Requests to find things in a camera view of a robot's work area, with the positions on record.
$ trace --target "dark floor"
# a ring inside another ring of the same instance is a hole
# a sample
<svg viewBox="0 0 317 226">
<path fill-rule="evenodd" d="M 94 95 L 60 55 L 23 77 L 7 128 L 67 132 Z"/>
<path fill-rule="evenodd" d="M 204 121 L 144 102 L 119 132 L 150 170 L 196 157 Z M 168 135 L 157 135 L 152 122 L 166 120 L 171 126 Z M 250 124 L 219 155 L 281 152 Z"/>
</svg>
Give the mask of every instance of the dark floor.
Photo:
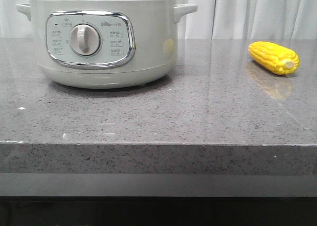
<svg viewBox="0 0 317 226">
<path fill-rule="evenodd" d="M 315 198 L 49 200 L 0 201 L 0 226 L 317 226 Z"/>
</svg>

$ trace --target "granite countertop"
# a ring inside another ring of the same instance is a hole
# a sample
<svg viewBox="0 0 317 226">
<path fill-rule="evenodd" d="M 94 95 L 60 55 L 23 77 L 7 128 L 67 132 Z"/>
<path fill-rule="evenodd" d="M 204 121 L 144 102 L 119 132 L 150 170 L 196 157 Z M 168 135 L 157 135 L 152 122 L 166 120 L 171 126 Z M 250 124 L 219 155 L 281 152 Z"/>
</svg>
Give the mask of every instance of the granite countertop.
<svg viewBox="0 0 317 226">
<path fill-rule="evenodd" d="M 95 174 L 187 179 L 176 185 L 199 175 L 232 176 L 220 185 L 241 181 L 235 193 L 208 188 L 210 178 L 201 191 L 179 196 L 317 196 L 317 41 L 274 41 L 300 56 L 299 69 L 287 76 L 258 66 L 248 54 L 252 42 L 180 40 L 167 76 L 140 87 L 89 90 L 48 80 L 31 39 L 0 39 L 0 196 L 24 194 L 25 188 L 8 190 L 13 182 L 60 173 L 83 181 Z M 251 176 L 294 187 L 243 191 Z M 299 191 L 296 182 L 305 179 L 310 183 L 298 184 Z M 28 187 L 26 195 L 36 195 Z M 167 191 L 158 195 L 178 195 Z M 54 195 L 50 188 L 41 192 Z"/>
</svg>

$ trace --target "control panel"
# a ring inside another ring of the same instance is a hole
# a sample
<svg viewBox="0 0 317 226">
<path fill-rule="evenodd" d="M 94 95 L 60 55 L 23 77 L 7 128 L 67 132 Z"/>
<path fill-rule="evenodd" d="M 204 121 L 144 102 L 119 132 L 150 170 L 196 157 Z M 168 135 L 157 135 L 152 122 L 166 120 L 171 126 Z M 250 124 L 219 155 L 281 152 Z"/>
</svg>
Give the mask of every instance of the control panel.
<svg viewBox="0 0 317 226">
<path fill-rule="evenodd" d="M 54 12 L 47 19 L 46 36 L 49 55 L 71 68 L 122 66 L 135 52 L 132 24 L 119 12 Z"/>
</svg>

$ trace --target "pot handle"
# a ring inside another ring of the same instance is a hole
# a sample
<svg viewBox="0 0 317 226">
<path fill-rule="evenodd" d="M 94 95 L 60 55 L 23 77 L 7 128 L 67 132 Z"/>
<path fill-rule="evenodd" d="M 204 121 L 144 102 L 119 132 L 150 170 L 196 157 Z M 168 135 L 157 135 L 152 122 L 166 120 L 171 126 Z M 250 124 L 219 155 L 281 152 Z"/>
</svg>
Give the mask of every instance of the pot handle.
<svg viewBox="0 0 317 226">
<path fill-rule="evenodd" d="M 28 20 L 31 21 L 31 9 L 29 4 L 17 4 L 16 9 L 25 14 L 28 17 Z"/>
<path fill-rule="evenodd" d="M 196 12 L 197 8 L 196 4 L 177 4 L 174 7 L 174 23 L 178 23 L 183 15 Z"/>
</svg>

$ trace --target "control dial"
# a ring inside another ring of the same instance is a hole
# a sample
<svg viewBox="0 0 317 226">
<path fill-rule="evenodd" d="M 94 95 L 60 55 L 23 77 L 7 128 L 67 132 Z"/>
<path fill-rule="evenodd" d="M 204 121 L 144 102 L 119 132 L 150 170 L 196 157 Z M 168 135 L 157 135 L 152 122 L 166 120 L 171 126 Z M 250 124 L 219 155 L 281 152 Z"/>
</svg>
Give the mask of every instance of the control dial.
<svg viewBox="0 0 317 226">
<path fill-rule="evenodd" d="M 100 37 L 94 27 L 79 24 L 70 31 L 69 43 L 77 54 L 89 56 L 98 50 Z"/>
</svg>

